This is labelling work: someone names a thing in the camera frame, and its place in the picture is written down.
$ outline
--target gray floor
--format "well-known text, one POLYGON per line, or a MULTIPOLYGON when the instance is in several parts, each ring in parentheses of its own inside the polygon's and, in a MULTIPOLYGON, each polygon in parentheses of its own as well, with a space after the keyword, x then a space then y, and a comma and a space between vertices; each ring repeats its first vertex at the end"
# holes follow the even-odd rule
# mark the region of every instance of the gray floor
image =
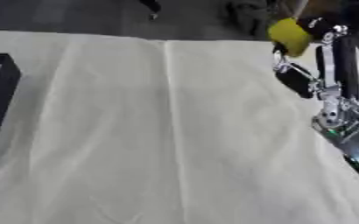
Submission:
POLYGON ((224 23, 224 0, 160 2, 161 17, 150 22, 138 0, 0 0, 0 29, 146 39, 252 39, 224 23))

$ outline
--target white cloth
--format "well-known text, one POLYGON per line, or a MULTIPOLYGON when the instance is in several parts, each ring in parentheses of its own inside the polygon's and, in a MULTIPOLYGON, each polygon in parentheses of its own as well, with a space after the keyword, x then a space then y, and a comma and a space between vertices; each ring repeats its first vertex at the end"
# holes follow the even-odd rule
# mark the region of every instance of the white cloth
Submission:
POLYGON ((1 224, 359 223, 359 176, 269 43, 0 32, 0 53, 24 74, 1 224))

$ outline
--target floor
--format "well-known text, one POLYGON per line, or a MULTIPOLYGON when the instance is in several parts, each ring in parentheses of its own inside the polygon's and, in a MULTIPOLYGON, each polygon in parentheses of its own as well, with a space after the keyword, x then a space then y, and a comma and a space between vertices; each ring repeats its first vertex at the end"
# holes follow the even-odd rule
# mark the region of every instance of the floor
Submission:
POLYGON ((222 18, 224 0, 160 0, 148 21, 138 0, 0 0, 0 29, 146 39, 252 39, 222 18))

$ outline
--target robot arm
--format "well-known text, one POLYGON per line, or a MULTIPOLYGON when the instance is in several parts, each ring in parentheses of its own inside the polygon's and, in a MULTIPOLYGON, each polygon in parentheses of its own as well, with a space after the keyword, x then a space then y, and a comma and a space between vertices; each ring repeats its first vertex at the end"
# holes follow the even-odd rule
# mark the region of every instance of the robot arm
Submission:
POLYGON ((322 37, 316 48, 317 77, 290 62, 285 46, 273 50, 277 78, 302 98, 315 95, 323 108, 312 119, 313 128, 340 149, 359 172, 359 81, 355 46, 345 25, 326 26, 322 18, 308 23, 322 37))

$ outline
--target white tablecloth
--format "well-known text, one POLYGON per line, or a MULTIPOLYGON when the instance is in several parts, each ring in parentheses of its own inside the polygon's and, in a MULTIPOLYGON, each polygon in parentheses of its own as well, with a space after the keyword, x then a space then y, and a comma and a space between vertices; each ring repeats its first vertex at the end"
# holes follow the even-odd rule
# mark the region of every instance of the white tablecloth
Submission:
POLYGON ((275 79, 270 43, 3 31, 0 53, 24 74, 1 224, 359 223, 359 175, 311 129, 320 104, 275 79))

